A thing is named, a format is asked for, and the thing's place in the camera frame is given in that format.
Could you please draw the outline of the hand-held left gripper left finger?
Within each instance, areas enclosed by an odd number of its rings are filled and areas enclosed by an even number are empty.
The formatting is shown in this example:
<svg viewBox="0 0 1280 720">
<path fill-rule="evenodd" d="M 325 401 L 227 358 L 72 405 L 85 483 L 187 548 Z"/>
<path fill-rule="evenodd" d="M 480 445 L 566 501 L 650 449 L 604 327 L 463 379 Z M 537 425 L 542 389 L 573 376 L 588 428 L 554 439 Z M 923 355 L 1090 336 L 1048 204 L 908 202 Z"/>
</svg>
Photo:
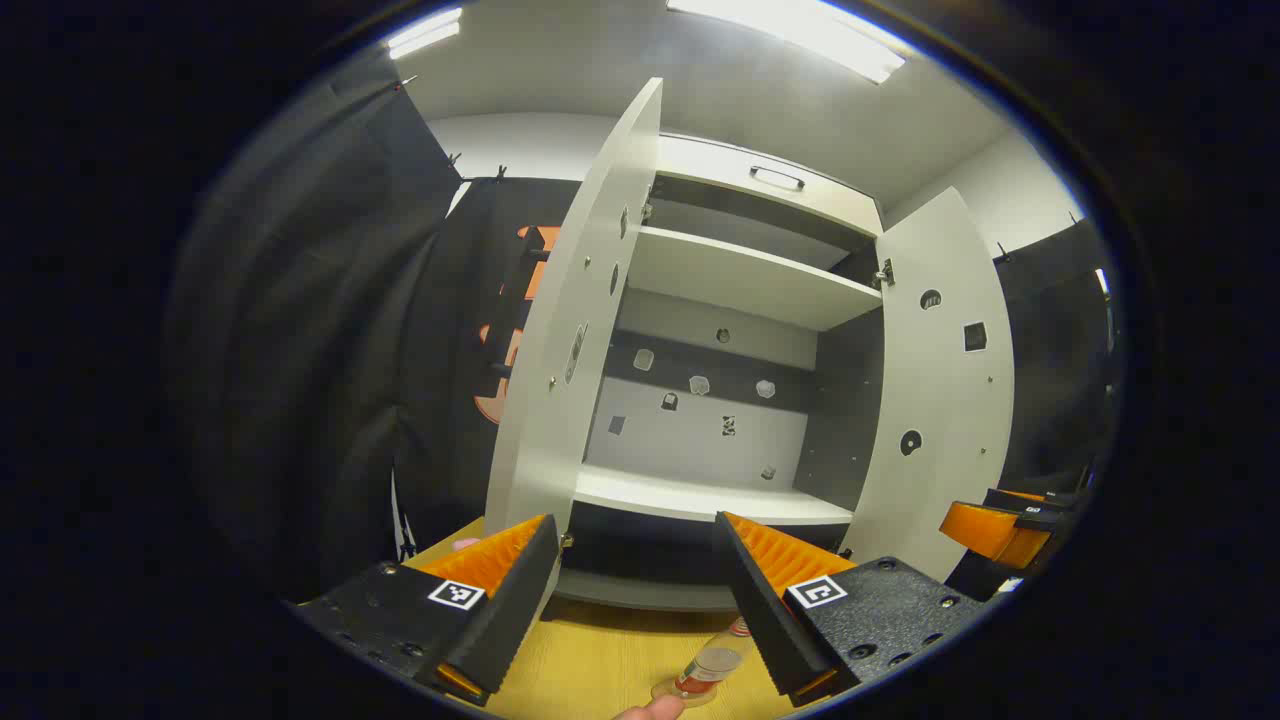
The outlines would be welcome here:
<svg viewBox="0 0 1280 720">
<path fill-rule="evenodd" d="M 515 661 L 561 555 L 541 514 L 424 568 L 383 562 L 300 603 L 305 621 L 378 666 L 484 706 Z"/>
</svg>

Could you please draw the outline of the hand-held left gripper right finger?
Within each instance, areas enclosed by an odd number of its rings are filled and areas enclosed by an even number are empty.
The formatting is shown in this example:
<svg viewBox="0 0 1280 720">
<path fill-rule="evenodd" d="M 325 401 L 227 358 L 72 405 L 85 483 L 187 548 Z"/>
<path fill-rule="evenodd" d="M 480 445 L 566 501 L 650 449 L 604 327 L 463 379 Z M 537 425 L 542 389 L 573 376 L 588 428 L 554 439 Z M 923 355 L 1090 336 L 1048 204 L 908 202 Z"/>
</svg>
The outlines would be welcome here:
<svg viewBox="0 0 1280 720">
<path fill-rule="evenodd" d="M 774 688 L 800 707 L 909 667 L 986 614 L 986 603 L 901 559 L 855 564 L 718 512 L 713 550 Z"/>
</svg>

